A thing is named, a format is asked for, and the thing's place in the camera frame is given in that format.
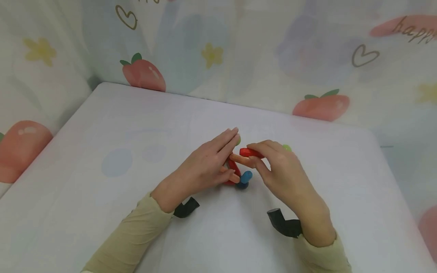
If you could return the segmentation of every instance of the left hand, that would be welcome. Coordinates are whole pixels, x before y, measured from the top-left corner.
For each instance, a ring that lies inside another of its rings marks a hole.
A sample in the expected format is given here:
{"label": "left hand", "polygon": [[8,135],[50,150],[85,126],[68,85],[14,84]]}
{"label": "left hand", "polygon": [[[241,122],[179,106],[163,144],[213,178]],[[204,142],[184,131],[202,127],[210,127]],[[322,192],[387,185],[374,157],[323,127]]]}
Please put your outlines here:
{"label": "left hand", "polygon": [[220,168],[240,139],[238,128],[227,129],[192,152],[177,170],[153,190],[151,196],[161,209],[170,213],[187,197],[229,180],[235,172]]}

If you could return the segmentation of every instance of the orange stick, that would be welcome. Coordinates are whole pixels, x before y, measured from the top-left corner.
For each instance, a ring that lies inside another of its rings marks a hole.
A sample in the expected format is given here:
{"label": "orange stick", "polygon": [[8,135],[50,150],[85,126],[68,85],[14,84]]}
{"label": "orange stick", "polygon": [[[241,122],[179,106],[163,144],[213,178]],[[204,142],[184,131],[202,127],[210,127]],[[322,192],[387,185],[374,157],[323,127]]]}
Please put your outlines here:
{"label": "orange stick", "polygon": [[[227,170],[229,170],[229,169],[227,169],[227,168],[225,168],[224,166],[222,166],[221,168],[220,168],[220,172],[222,172],[222,173],[224,173],[225,171],[227,171]],[[229,181],[232,181],[232,182],[234,182],[235,184],[238,184],[238,183],[240,183],[240,178],[238,177],[238,175],[236,175],[236,174],[232,174],[231,175],[231,178],[229,178]]]}
{"label": "orange stick", "polygon": [[251,169],[255,168],[255,164],[250,159],[248,159],[247,157],[239,156],[239,155],[236,155],[236,154],[231,154],[229,156],[229,159],[232,160],[232,161],[235,161],[237,163],[240,163],[241,165],[249,167]]}

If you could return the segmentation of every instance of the yellow flower print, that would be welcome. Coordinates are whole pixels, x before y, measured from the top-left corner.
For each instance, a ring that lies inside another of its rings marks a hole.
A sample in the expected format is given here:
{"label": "yellow flower print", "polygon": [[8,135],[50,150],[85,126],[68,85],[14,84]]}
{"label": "yellow flower print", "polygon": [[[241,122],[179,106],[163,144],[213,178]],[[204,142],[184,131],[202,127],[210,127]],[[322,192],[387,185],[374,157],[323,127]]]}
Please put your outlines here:
{"label": "yellow flower print", "polygon": [[422,96],[417,100],[417,102],[427,102],[437,105],[437,83],[429,86],[426,84],[421,84],[419,86],[419,91],[422,93]]}
{"label": "yellow flower print", "polygon": [[211,43],[207,43],[205,46],[205,50],[202,50],[202,56],[206,60],[206,68],[210,69],[212,64],[221,64],[223,49],[221,47],[212,47]]}
{"label": "yellow flower print", "polygon": [[42,59],[47,66],[53,66],[51,58],[56,57],[56,50],[50,46],[46,38],[39,38],[38,43],[28,38],[23,39],[23,42],[31,50],[26,54],[26,60],[39,61]]}

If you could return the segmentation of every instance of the blue toy piece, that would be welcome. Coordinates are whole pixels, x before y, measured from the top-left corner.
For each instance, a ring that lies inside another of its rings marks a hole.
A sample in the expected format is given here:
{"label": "blue toy piece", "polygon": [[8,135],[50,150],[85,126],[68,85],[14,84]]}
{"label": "blue toy piece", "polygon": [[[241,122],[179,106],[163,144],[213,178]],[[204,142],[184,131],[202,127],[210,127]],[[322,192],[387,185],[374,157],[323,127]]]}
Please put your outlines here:
{"label": "blue toy piece", "polygon": [[240,177],[240,182],[235,186],[241,190],[246,189],[249,186],[249,180],[252,178],[253,174],[251,171],[246,171]]}

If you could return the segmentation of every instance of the hand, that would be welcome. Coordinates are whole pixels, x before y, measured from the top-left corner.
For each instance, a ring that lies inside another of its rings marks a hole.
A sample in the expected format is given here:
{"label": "hand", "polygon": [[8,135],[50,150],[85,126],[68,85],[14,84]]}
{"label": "hand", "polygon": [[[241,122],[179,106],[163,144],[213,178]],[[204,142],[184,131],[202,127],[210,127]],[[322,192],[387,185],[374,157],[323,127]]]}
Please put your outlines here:
{"label": "hand", "polygon": [[177,170],[159,183],[151,196],[164,212],[169,213],[190,195],[228,181],[235,171],[229,169],[221,173],[220,168],[239,139],[238,128],[235,127],[202,144]]}
{"label": "hand", "polygon": [[336,233],[329,208],[312,186],[297,156],[271,140],[247,147],[260,152],[269,161],[271,171],[261,159],[249,157],[267,188],[301,220],[308,242],[317,247],[331,245]]}

